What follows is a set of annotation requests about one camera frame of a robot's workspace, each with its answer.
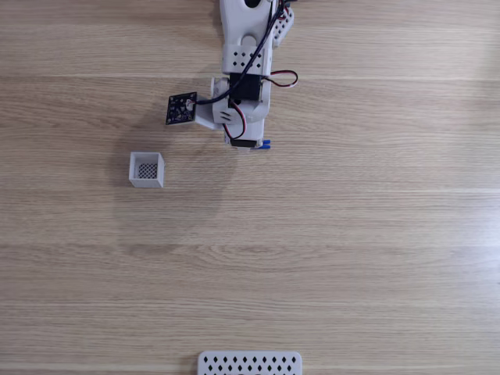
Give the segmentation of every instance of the diamond-shaped hole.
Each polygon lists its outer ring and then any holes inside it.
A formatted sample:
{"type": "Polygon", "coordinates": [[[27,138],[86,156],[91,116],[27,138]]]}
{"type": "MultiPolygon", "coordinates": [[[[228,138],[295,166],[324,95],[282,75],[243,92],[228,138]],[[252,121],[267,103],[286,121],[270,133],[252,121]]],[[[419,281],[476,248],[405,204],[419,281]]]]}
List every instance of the diamond-shaped hole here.
{"type": "Polygon", "coordinates": [[[139,178],[143,180],[154,180],[157,178],[158,164],[144,163],[139,166],[139,178]]]}

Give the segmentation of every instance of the robotic arm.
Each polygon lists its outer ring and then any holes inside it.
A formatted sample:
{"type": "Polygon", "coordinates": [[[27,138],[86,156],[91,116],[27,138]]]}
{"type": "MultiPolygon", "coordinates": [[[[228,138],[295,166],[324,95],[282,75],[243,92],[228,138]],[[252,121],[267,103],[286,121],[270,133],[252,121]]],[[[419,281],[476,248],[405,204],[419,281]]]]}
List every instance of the robotic arm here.
{"type": "Polygon", "coordinates": [[[171,96],[166,124],[195,122],[224,130],[227,144],[261,148],[270,110],[273,50],[295,19],[289,2],[220,0],[225,39],[222,72],[229,77],[212,79],[212,99],[196,92],[171,96]]]}

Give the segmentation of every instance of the wood grain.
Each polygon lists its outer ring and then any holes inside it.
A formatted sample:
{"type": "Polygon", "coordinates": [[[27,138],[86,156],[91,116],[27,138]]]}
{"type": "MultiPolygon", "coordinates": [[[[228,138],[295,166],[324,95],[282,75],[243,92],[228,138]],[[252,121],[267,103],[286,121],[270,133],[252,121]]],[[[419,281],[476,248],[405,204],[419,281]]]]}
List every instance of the wood grain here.
{"type": "Polygon", "coordinates": [[[165,128],[218,2],[0,2],[0,373],[500,373],[500,3],[309,0],[271,152],[165,128]],[[166,188],[133,189],[131,151],[166,188]]]}

